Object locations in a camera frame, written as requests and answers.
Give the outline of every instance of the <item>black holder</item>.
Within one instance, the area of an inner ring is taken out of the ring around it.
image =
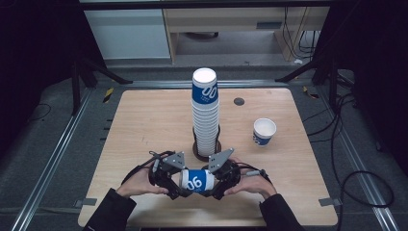
[[[217,133],[217,136],[216,136],[216,146],[215,146],[215,149],[214,149],[214,151],[215,151],[214,154],[216,154],[216,153],[218,153],[218,152],[221,151],[221,143],[220,143],[219,140],[218,140],[218,137],[219,137],[219,133],[220,133],[220,132],[221,132],[221,128],[220,128],[219,125],[218,125],[218,133]],[[209,162],[209,158],[208,158],[208,157],[201,156],[201,155],[198,153],[197,136],[195,135],[194,127],[192,127],[192,133],[194,134],[194,144],[192,145],[192,152],[194,153],[194,156],[195,156],[198,160],[200,160],[200,161],[202,161],[202,162]]]

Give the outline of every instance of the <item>small paper cup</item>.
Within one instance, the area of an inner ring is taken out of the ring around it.
[[[260,146],[265,146],[276,133],[276,124],[268,118],[258,118],[254,122],[253,140]]]

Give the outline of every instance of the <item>wooden table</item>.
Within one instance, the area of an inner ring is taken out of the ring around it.
[[[243,98],[244,105],[235,105],[236,97]],[[319,205],[319,199],[329,194],[291,92],[221,89],[219,100],[222,150],[234,147],[233,156],[265,169],[302,225],[336,224],[333,206]],[[259,117],[269,117],[277,125],[266,147],[252,140],[253,122]],[[83,207],[79,224],[86,224],[108,189],[116,189],[129,170],[148,160],[151,150],[184,151],[188,168],[205,166],[192,154],[191,128],[191,90],[125,91],[89,186],[87,198],[97,198],[97,203]],[[263,198],[258,194],[240,192],[220,201],[199,194],[175,200],[156,194],[133,199],[138,205],[128,220],[132,226],[265,226],[259,210]]]

